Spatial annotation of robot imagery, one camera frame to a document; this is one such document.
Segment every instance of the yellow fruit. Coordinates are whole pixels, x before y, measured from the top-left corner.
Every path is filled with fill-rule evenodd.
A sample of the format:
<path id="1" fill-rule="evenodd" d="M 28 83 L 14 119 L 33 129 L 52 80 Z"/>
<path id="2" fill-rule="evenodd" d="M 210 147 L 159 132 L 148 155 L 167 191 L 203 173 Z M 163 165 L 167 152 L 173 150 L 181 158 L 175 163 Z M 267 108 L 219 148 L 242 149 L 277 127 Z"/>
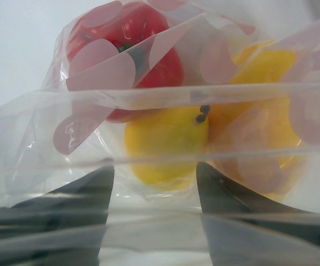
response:
<path id="1" fill-rule="evenodd" d="M 283 77 L 285 72 L 288 71 L 296 61 L 294 52 L 288 50 L 261 50 L 253 57 L 250 57 L 256 49 L 268 44 L 270 44 L 270 42 L 248 47 L 234 56 L 234 62 L 238 65 L 243 65 L 243 68 L 236 74 L 230 84 L 276 83 Z M 239 121 L 242 120 L 242 131 L 240 131 L 238 135 L 239 138 L 242 136 L 242 141 L 244 141 L 245 135 L 247 135 L 244 127 L 245 114 L 253 107 L 259 109 L 265 119 L 263 121 L 262 119 L 258 120 L 256 125 L 254 124 L 251 128 L 257 130 L 257 134 L 265 139 L 267 148 L 284 149 L 298 146 L 301 140 L 297 137 L 290 125 L 288 114 L 289 103 L 289 98 L 280 98 L 212 106 L 209 114 L 209 141 L 211 152 L 235 151 L 228 127 L 234 121 L 238 122 L 238 119 Z M 249 122 L 254 123 L 254 117 L 247 117 L 247 119 Z M 296 156 L 277 156 L 276 159 L 282 170 L 300 162 L 300 159 Z M 214 164 L 228 177 L 245 184 L 238 169 L 237 159 L 216 160 Z M 265 173 L 262 176 L 266 176 L 267 178 L 273 176 L 273 173 L 270 173 L 270 171 L 273 170 L 270 169 L 258 168 L 256 170 L 254 168 L 253 171 L 257 171 L 258 176 L 262 173 Z M 285 183 L 281 183 L 280 187 L 272 192 L 278 193 L 278 191 L 283 191 L 288 184 L 292 183 L 291 180 L 292 178 Z M 261 181 L 262 183 L 269 183 L 269 180 Z"/>
<path id="2" fill-rule="evenodd" d="M 202 154 L 208 144 L 208 119 L 197 122 L 200 106 L 170 108 L 130 121 L 125 146 L 130 158 L 171 158 Z M 161 190 L 181 190 L 191 185 L 196 162 L 134 163 L 135 175 Z"/>

